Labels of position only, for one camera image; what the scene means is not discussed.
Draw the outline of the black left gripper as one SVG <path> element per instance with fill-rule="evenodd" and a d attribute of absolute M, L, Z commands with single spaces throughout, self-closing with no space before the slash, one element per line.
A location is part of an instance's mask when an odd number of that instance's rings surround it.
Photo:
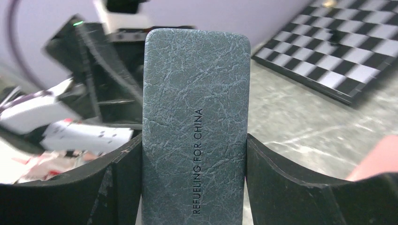
<path fill-rule="evenodd" d="M 71 16 L 46 43 L 45 52 L 71 71 L 82 97 L 65 97 L 86 119 L 103 124 L 141 124 L 144 42 L 115 42 L 97 22 Z"/>

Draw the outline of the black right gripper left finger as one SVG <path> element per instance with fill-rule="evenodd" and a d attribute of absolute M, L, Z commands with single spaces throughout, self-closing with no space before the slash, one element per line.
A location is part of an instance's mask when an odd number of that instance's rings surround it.
<path fill-rule="evenodd" d="M 141 196 L 142 136 L 47 181 L 0 187 L 3 225 L 133 225 Z"/>

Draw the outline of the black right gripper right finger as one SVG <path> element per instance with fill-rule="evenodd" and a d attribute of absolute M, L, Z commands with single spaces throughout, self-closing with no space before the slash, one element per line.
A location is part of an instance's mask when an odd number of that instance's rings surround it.
<path fill-rule="evenodd" d="M 256 225 L 395 225 L 398 175 L 347 181 L 303 167 L 247 136 L 246 182 Z"/>

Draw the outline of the grey-blue glasses case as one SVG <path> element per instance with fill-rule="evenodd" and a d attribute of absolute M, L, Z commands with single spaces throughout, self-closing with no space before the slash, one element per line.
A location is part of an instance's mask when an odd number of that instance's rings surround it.
<path fill-rule="evenodd" d="M 148 34 L 142 224 L 242 224 L 250 53 L 236 33 Z"/>

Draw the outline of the pink glasses case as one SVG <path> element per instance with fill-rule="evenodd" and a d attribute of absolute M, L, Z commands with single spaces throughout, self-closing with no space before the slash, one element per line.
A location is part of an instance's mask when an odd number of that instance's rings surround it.
<path fill-rule="evenodd" d="M 384 137 L 348 175 L 346 180 L 357 181 L 381 173 L 398 171 L 398 136 Z"/>

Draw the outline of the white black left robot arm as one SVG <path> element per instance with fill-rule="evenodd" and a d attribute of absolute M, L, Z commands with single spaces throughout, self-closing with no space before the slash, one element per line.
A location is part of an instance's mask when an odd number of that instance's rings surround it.
<path fill-rule="evenodd" d="M 100 22 L 73 15 L 45 45 L 71 71 L 59 100 L 84 119 L 142 128 L 145 38 L 155 29 L 139 0 L 96 0 Z"/>

